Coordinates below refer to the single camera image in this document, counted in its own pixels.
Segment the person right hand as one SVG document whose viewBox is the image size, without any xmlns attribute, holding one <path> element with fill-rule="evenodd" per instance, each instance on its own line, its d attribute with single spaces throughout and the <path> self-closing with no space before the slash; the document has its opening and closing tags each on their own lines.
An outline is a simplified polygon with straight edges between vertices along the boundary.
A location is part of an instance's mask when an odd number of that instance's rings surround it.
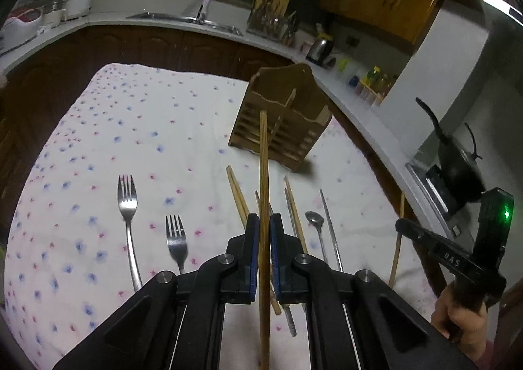
<svg viewBox="0 0 523 370">
<path fill-rule="evenodd" d="M 447 339 L 450 338 L 449 322 L 452 322 L 461 331 L 457 348 L 472 361 L 480 359 L 487 349 L 488 314 L 486 305 L 482 304 L 478 311 L 471 311 L 463 307 L 454 298 L 454 284 L 450 283 L 442 290 L 431 316 L 432 326 Z"/>
</svg>

